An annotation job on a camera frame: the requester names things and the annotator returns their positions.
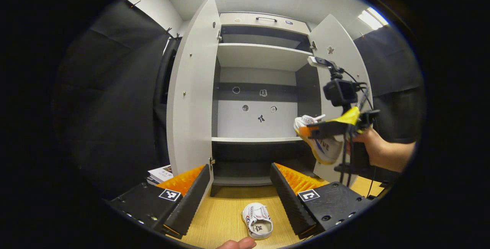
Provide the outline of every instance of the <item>white sneaker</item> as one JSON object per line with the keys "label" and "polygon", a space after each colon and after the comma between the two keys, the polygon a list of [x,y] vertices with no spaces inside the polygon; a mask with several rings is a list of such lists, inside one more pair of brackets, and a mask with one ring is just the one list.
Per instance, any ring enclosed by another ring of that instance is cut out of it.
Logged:
{"label": "white sneaker", "polygon": [[306,141],[306,143],[311,147],[313,155],[315,155],[315,158],[318,160],[318,162],[324,165],[332,165],[336,162],[338,156],[342,151],[343,142],[336,140],[334,137],[325,139],[308,139],[308,137],[301,136],[299,134],[300,127],[307,126],[312,123],[317,123],[318,120],[323,117],[325,117],[325,114],[316,118],[308,115],[298,117],[294,119],[294,130],[299,135],[299,137]]}
{"label": "white sneaker", "polygon": [[273,232],[273,222],[267,208],[260,203],[248,204],[242,212],[242,218],[253,239],[268,238]]}

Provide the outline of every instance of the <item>cabinet drawer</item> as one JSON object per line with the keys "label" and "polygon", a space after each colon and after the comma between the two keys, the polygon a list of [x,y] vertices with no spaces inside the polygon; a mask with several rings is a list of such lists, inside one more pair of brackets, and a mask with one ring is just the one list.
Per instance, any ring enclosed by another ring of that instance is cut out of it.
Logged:
{"label": "cabinet drawer", "polygon": [[222,26],[257,26],[272,29],[284,29],[294,33],[308,35],[310,30],[305,22],[289,19],[277,15],[263,15],[249,12],[223,12],[219,15]]}

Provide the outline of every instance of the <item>human hand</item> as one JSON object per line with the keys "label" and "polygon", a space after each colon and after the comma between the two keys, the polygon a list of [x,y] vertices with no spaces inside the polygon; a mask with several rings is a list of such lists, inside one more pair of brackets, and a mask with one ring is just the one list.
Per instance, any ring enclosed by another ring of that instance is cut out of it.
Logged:
{"label": "human hand", "polygon": [[[358,134],[352,139],[356,143],[364,143],[367,154],[369,155],[369,163],[371,165],[380,166],[386,159],[386,151],[388,142],[385,141],[372,127],[366,129],[362,134]],[[350,142],[347,142],[347,154],[350,155]]]}
{"label": "human hand", "polygon": [[239,242],[229,240],[216,249],[252,249],[256,245],[257,243],[251,237],[246,237],[241,239]]}

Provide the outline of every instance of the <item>fluorescent light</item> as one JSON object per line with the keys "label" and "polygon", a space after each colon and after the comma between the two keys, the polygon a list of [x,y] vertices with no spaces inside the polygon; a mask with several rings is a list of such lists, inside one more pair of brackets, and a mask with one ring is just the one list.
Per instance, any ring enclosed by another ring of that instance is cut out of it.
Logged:
{"label": "fluorescent light", "polygon": [[367,8],[366,9],[374,18],[378,19],[383,26],[388,25],[388,22],[376,11],[374,8]]}
{"label": "fluorescent light", "polygon": [[361,19],[364,23],[369,25],[372,29],[379,29],[383,27],[381,25],[381,22],[379,22],[373,15],[371,15],[369,12],[363,10],[363,13],[361,13],[358,17],[358,19]]}

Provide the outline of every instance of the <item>sticker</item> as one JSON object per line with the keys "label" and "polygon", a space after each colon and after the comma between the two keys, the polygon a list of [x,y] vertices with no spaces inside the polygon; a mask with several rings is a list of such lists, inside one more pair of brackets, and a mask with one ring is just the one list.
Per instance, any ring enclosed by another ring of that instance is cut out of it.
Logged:
{"label": "sticker", "polygon": [[301,197],[301,200],[303,200],[303,201],[314,200],[315,198],[320,197],[320,195],[318,195],[318,193],[315,192],[315,190],[304,191],[304,192],[298,193],[298,195],[299,195],[299,197]]}
{"label": "sticker", "polygon": [[180,193],[172,190],[168,190],[165,188],[161,195],[158,195],[159,198],[163,198],[165,200],[175,201],[179,197]]}

